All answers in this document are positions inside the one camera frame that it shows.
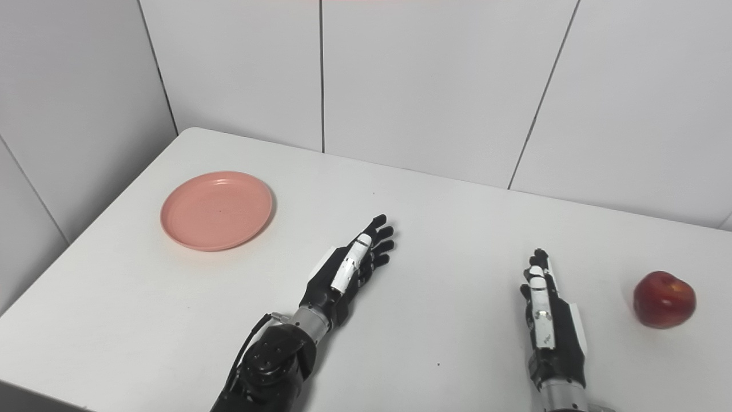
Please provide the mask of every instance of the white table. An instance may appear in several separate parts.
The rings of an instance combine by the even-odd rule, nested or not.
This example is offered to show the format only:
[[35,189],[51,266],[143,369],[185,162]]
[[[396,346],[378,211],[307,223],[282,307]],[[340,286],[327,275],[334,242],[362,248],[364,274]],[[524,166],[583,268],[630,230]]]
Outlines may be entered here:
[[[168,239],[160,206],[214,170],[260,177],[271,224],[235,249]],[[0,317],[0,379],[97,412],[206,412],[264,312],[295,310],[329,246],[386,213],[392,261],[319,348],[305,411],[539,411],[518,292],[535,247],[579,304],[591,401],[723,411],[732,233],[186,130]],[[633,317],[652,270],[687,280],[694,317]]]

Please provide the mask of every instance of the robotic hand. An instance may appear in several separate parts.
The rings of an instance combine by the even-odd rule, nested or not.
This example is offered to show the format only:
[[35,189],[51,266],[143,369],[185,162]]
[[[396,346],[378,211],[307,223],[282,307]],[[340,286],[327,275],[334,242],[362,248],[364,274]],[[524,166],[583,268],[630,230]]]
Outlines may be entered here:
[[587,343],[576,304],[559,297],[549,255],[537,249],[523,272],[533,355],[529,374],[539,389],[545,412],[614,412],[590,405],[585,395]]
[[[212,412],[286,412],[292,408],[302,383],[313,371],[316,346],[346,321],[348,305],[374,269],[389,262],[385,253],[394,248],[394,242],[387,239],[394,230],[382,228],[385,223],[385,215],[376,216],[347,246],[332,249],[324,257],[294,316],[273,312],[262,317],[236,356]],[[280,324],[265,329],[247,350],[252,337],[271,319]]]

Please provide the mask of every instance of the silver metal cylinder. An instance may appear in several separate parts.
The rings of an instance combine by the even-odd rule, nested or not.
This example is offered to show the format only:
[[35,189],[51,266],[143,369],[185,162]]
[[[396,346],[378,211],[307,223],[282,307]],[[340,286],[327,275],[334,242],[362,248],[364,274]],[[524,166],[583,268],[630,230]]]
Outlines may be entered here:
[[547,412],[571,410],[588,412],[585,389],[574,380],[553,378],[542,382],[542,403]]
[[315,308],[301,306],[287,323],[302,329],[317,345],[328,333],[330,322],[324,314]]

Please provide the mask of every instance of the tile grout line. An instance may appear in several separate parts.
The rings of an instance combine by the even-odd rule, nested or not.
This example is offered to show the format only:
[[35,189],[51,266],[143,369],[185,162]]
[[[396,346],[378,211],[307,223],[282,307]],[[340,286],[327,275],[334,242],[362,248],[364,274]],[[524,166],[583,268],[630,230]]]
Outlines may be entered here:
[[160,86],[163,88],[163,95],[165,96],[165,104],[168,105],[168,113],[171,114],[171,121],[173,122],[173,129],[176,131],[176,136],[180,134],[178,132],[178,124],[176,118],[173,115],[173,108],[171,107],[171,100],[168,98],[168,90],[165,88],[165,82],[163,81],[163,72],[160,71],[160,64],[157,62],[157,54],[155,53],[155,47],[152,45],[152,37],[150,37],[150,29],[147,26],[147,20],[145,19],[145,12],[142,10],[141,0],[137,0],[138,9],[140,10],[140,16],[142,17],[142,24],[145,26],[145,34],[147,35],[147,42],[150,44],[150,51],[152,52],[152,59],[155,61],[155,68],[157,69],[157,77],[160,79]]
[[575,15],[577,15],[577,9],[580,7],[580,3],[582,0],[577,0],[577,4],[575,4],[575,9],[572,11],[572,17],[569,18],[569,24],[567,24],[567,30],[564,32],[564,37],[561,39],[561,44],[559,45],[559,51],[557,51],[556,58],[554,59],[554,64],[551,67],[551,71],[549,72],[549,78],[547,78],[547,83],[544,85],[544,91],[542,92],[542,97],[539,99],[539,105],[537,106],[536,112],[534,112],[534,118],[531,120],[531,125],[529,126],[529,132],[526,134],[526,139],[523,141],[523,146],[521,147],[521,152],[518,155],[518,159],[516,160],[516,166],[513,168],[513,174],[511,174],[511,180],[508,182],[508,188],[511,190],[511,186],[513,185],[513,180],[516,178],[516,172],[518,172],[518,165],[521,163],[521,159],[523,158],[523,153],[526,151],[526,145],[529,143],[529,139],[531,138],[531,133],[534,131],[534,126],[537,123],[537,117],[539,116],[539,110],[542,108],[542,104],[544,103],[544,98],[547,95],[547,91],[549,90],[549,83],[551,82],[552,77],[554,76],[554,70],[556,69],[556,65],[559,62],[559,57],[561,56],[562,50],[564,50],[564,44],[567,42],[567,37],[569,36],[569,30],[572,28],[572,23],[575,21]]
[[7,142],[5,141],[5,138],[3,138],[2,135],[0,135],[0,141],[2,142],[3,146],[5,147],[5,150],[7,150],[7,152],[10,154],[10,158],[15,163],[15,165],[18,168],[18,170],[20,170],[20,174],[23,175],[23,179],[26,180],[26,182],[28,183],[28,186],[31,187],[31,190],[36,195],[36,198],[38,199],[38,202],[40,202],[41,206],[43,206],[43,210],[45,210],[46,214],[48,215],[48,218],[51,219],[51,221],[53,222],[53,225],[56,227],[56,230],[59,231],[59,234],[61,235],[61,238],[64,239],[64,242],[66,242],[67,246],[70,246],[71,245],[71,242],[69,242],[69,239],[64,234],[64,231],[61,230],[61,227],[59,226],[59,223],[56,221],[56,219],[53,218],[53,215],[51,214],[51,211],[48,209],[48,206],[43,201],[43,198],[38,193],[38,190],[36,190],[36,187],[33,186],[33,183],[31,182],[30,178],[28,178],[28,175],[26,174],[26,171],[23,170],[23,167],[20,165],[20,162],[18,161],[18,158],[15,157],[15,153],[12,152],[12,150],[10,149],[10,146],[7,144]]
[[318,2],[318,19],[320,21],[320,52],[321,52],[321,152],[325,153],[325,76],[323,66],[323,0]]
[[730,214],[728,214],[728,215],[727,215],[727,217],[725,218],[725,220],[723,220],[723,221],[722,221],[722,223],[720,223],[720,224],[719,224],[719,226],[717,226],[717,229],[721,229],[721,230],[724,230],[724,229],[722,229],[722,226],[724,226],[724,225],[725,225],[725,223],[727,223],[727,221],[728,221],[728,220],[729,220],[730,218],[732,218],[732,212],[730,212]]

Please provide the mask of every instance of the robot finger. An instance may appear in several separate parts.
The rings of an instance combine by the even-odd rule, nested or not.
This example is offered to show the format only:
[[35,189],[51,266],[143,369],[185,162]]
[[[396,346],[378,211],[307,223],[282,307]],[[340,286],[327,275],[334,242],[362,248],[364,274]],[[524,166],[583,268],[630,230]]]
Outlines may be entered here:
[[359,273],[359,287],[363,286],[371,280],[371,275],[373,275],[373,266],[369,264],[368,266],[363,267],[361,269],[361,273]]
[[543,249],[537,249],[534,251],[534,256],[529,258],[529,264],[531,266],[539,266],[541,269],[548,269],[549,255]]
[[379,254],[374,255],[373,262],[371,265],[374,269],[378,268],[379,266],[384,266],[385,264],[389,263],[389,255],[388,254]]
[[376,216],[371,223],[366,226],[363,233],[369,235],[372,239],[376,237],[376,230],[386,223],[386,215]]
[[384,227],[383,229],[379,230],[376,233],[376,238],[373,240],[372,244],[377,245],[382,240],[390,238],[393,234],[394,234],[393,227],[391,227],[391,226]]
[[531,300],[531,288],[527,284],[522,284],[519,291],[521,291],[524,299],[527,301]]
[[373,253],[374,256],[375,256],[375,255],[382,254],[382,253],[384,253],[386,251],[390,251],[393,248],[394,248],[394,241],[393,240],[387,240],[385,242],[379,243],[375,248],[373,248],[373,250],[371,251],[371,253]]

